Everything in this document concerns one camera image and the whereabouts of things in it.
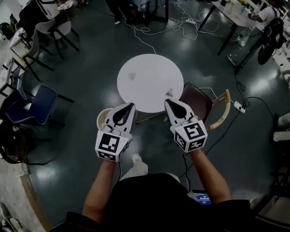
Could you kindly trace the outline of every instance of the phone screen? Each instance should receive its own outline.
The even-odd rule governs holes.
[[[212,204],[206,193],[195,193],[194,195],[196,196],[200,204],[204,205]]]

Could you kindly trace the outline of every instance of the black and white marker cube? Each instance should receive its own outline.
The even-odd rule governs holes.
[[[207,132],[201,120],[175,128],[174,141],[185,152],[203,147],[206,139]]]
[[[128,147],[129,138],[98,131],[95,150],[98,157],[119,161],[123,151]]]

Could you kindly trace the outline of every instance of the gray chair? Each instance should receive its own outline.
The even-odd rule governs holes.
[[[32,43],[31,43],[31,48],[29,49],[29,51],[26,53],[26,55],[23,56],[23,60],[26,63],[27,67],[29,68],[29,70],[32,72],[32,74],[34,75],[34,77],[40,81],[39,77],[37,76],[37,74],[33,71],[31,64],[33,62],[37,62],[39,65],[54,71],[53,68],[50,68],[48,65],[42,63],[41,61],[38,60],[39,57],[39,53],[40,53],[40,48],[43,49],[45,52],[47,52],[49,55],[52,55],[51,52],[49,52],[48,50],[46,50],[43,46],[40,45],[40,39],[39,39],[39,32],[37,31],[37,29],[34,31],[33,37],[32,37]]]
[[[77,37],[78,34],[74,31],[74,29],[71,26],[70,21],[66,21],[62,24],[58,24],[55,19],[47,21],[47,22],[40,22],[36,26],[36,29],[45,35],[45,37],[53,39],[56,49],[58,51],[58,54],[61,59],[63,59],[63,56],[61,54],[61,51],[59,49],[58,40],[61,40],[63,43],[63,39],[68,42],[76,51],[79,52],[79,49],[66,37],[68,33],[72,31]]]

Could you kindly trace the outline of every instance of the wooden chair armrest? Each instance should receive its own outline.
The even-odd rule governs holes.
[[[226,108],[224,110],[224,113],[223,113],[223,115],[221,116],[221,118],[217,122],[215,122],[214,124],[211,124],[211,125],[206,127],[207,131],[208,130],[212,131],[212,130],[216,129],[218,126],[220,126],[224,122],[224,120],[226,119],[226,117],[229,114],[230,107],[231,107],[231,99],[230,99],[230,92],[229,92],[228,89],[226,89],[225,93],[223,93],[222,95],[217,97],[215,100],[213,100],[213,104],[215,104],[216,102],[218,102],[222,98],[226,99]]]

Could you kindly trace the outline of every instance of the dark green floor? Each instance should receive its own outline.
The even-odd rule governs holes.
[[[197,18],[200,12],[208,12],[211,5],[190,0],[184,9]],[[68,37],[80,48],[76,52],[68,44],[61,46],[64,60],[58,55],[41,56],[41,60],[55,69],[51,72],[35,66],[40,84],[45,84],[60,94],[73,100],[74,104],[58,100],[53,117],[64,121],[64,128],[46,125],[35,128],[41,137],[48,137],[49,142],[39,144],[29,155],[31,162],[43,162],[55,158],[46,166],[30,166],[30,178],[35,195],[46,217],[53,225],[61,222],[67,211],[81,212],[86,194],[97,174],[101,160],[94,151],[99,112],[108,107],[123,103],[116,86],[117,74],[121,66],[130,58],[153,53],[153,50],[140,43],[134,37],[133,30],[124,23],[114,25],[113,18],[102,13],[110,13],[104,0],[89,0],[89,5],[80,10],[79,16],[72,18],[72,26],[79,33]],[[170,4],[170,17],[180,19],[181,10]],[[227,35],[232,23],[218,13],[212,15],[205,24],[208,30]],[[152,32],[162,31],[173,22],[151,22]],[[195,37],[192,25],[186,24],[185,34]],[[154,36],[138,36],[152,45],[157,54],[173,61],[181,70],[184,81],[198,87],[211,87],[217,94],[230,90],[233,101],[242,101],[236,89],[233,67],[226,54],[237,48],[230,42],[220,56],[223,39],[200,34],[196,41],[182,37],[182,31],[171,30]],[[48,47],[56,52],[52,43]],[[290,109],[288,87],[279,78],[278,67],[272,59],[260,66],[253,58],[239,75],[238,79],[246,86],[245,97],[257,96],[264,99],[273,113],[284,114]],[[39,83],[27,72],[23,86],[32,89]],[[224,139],[216,145],[208,157],[226,178],[234,198],[253,199],[262,196],[272,182],[270,172],[276,168],[278,149],[270,143],[272,119],[261,101],[250,101],[244,115],[240,115]],[[223,113],[223,103],[213,110],[206,124],[216,121]],[[231,107],[230,113],[222,126],[209,132],[204,150],[216,142],[225,132],[229,123],[236,116],[237,110]],[[182,151],[172,141],[169,124],[163,122],[163,116],[134,125],[132,128],[132,148],[138,149],[149,173],[184,173]],[[123,173],[131,167],[123,162]],[[193,189],[202,186],[195,170],[189,172]]]

